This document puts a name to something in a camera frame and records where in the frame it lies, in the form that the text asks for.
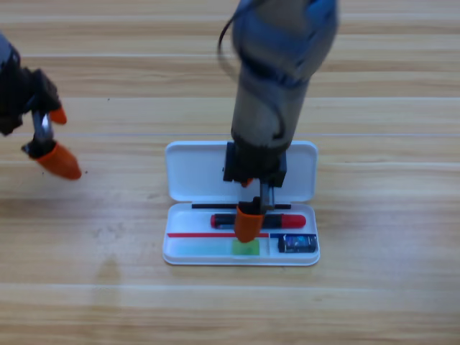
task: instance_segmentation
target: red marker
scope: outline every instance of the red marker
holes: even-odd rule
[[[232,229],[236,215],[232,213],[213,214],[211,227],[214,229]],[[262,229],[301,229],[307,220],[300,214],[267,214]]]

